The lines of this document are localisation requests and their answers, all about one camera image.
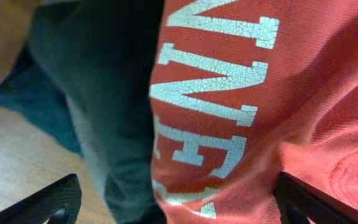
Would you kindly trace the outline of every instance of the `dark green fabric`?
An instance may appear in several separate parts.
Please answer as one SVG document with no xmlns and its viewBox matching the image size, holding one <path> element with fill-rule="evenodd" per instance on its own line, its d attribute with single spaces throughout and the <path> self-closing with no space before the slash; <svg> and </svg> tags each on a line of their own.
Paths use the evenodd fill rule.
<svg viewBox="0 0 358 224">
<path fill-rule="evenodd" d="M 47 6 L 30 34 L 34 60 L 78 110 L 85 160 L 118 223 L 166 222 L 152 194 L 148 99 L 162 8 L 162 0 Z"/>
</svg>

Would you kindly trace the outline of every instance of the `red garment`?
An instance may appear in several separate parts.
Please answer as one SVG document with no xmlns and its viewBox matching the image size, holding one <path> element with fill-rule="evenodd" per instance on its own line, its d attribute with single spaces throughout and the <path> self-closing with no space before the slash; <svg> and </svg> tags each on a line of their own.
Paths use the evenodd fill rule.
<svg viewBox="0 0 358 224">
<path fill-rule="evenodd" d="M 150 98 L 169 223 L 279 223 L 281 170 L 358 209 L 358 0 L 167 0 Z"/>
</svg>

